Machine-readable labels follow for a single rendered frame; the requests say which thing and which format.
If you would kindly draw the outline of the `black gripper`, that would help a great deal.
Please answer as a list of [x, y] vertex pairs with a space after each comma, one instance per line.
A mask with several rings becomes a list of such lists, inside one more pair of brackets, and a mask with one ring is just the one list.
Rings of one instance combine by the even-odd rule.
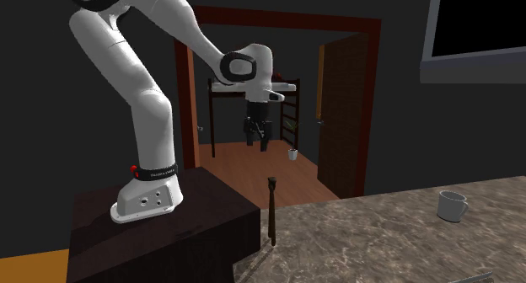
[[254, 133], [260, 133], [260, 150], [266, 152], [272, 135], [272, 122], [268, 120], [269, 104], [248, 102], [244, 118], [246, 144], [254, 144]]

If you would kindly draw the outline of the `plant in white pot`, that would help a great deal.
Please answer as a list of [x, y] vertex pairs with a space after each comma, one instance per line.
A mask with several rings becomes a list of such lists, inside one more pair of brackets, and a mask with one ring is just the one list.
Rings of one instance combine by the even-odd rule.
[[288, 150], [288, 158], [291, 161], [295, 161], [298, 157], [298, 127], [300, 123], [297, 120], [287, 120], [285, 125], [285, 131], [293, 135], [293, 140], [288, 142], [291, 144], [291, 148]]

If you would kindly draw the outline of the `dark wooden loft bed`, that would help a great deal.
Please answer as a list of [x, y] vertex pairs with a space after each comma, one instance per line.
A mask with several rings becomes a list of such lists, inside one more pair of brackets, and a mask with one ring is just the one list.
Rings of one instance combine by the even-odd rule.
[[[287, 102], [285, 99], [279, 98], [277, 100], [280, 103], [280, 124], [279, 124], [279, 139], [289, 143], [288, 140], [293, 140], [293, 135], [285, 131], [285, 125], [287, 120], [297, 120], [299, 122], [299, 95], [300, 95], [300, 79], [285, 81], [276, 75], [272, 78], [273, 81], [280, 83], [277, 89], [279, 94], [284, 97], [295, 97], [294, 103]], [[214, 114], [213, 114], [213, 99], [214, 98], [234, 98], [240, 97], [247, 100], [245, 93], [240, 89], [223, 89], [221, 83], [215, 83], [210, 78], [207, 80], [208, 86], [208, 104], [209, 104], [209, 116], [210, 116], [210, 140], [212, 144], [212, 156], [216, 156], [215, 148], [215, 127], [214, 127]], [[260, 133], [254, 133], [254, 141], [258, 138], [260, 141]]]

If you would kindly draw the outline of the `dark brown upright brush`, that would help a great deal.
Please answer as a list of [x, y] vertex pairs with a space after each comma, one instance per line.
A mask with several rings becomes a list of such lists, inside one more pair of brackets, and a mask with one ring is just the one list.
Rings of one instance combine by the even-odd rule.
[[271, 246], [276, 245], [276, 221], [275, 221], [275, 189], [276, 189], [276, 178], [268, 178], [268, 189], [269, 189], [269, 216], [268, 216], [268, 238], [271, 240]]

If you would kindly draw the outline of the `brown open door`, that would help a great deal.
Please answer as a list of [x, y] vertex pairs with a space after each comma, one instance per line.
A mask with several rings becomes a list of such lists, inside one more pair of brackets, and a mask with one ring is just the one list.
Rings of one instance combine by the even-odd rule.
[[324, 47], [318, 180], [340, 199], [360, 195], [367, 144], [363, 137], [368, 35]]

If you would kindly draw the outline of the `dark robot stand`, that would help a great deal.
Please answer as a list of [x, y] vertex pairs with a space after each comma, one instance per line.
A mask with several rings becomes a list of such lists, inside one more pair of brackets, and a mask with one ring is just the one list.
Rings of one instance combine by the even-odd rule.
[[179, 180], [173, 212], [126, 224], [110, 218], [119, 186], [76, 195], [67, 283], [234, 283], [260, 250], [260, 208], [204, 168]]

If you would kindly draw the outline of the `white mug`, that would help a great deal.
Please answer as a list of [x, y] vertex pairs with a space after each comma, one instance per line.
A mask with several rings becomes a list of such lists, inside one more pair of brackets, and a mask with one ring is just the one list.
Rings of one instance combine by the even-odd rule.
[[447, 222], [461, 222], [469, 209], [467, 198], [464, 195], [450, 191], [439, 192], [437, 216]]

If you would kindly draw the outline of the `grey framed dark window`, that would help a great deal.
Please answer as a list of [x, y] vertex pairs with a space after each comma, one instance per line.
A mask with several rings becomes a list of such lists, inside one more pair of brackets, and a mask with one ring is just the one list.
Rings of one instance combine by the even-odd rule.
[[526, 0], [430, 0], [420, 81], [526, 84]]

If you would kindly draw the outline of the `grey flat object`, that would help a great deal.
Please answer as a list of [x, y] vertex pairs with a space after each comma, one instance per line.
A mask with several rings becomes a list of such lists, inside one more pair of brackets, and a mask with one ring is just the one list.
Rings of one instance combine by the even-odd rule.
[[449, 283], [474, 283], [479, 280], [484, 280], [485, 278], [488, 278], [492, 275], [493, 275], [493, 271], [489, 271], [483, 274], [473, 275], [473, 276], [466, 277], [466, 278], [459, 279], [459, 280], [453, 280], [453, 281], [450, 281]]

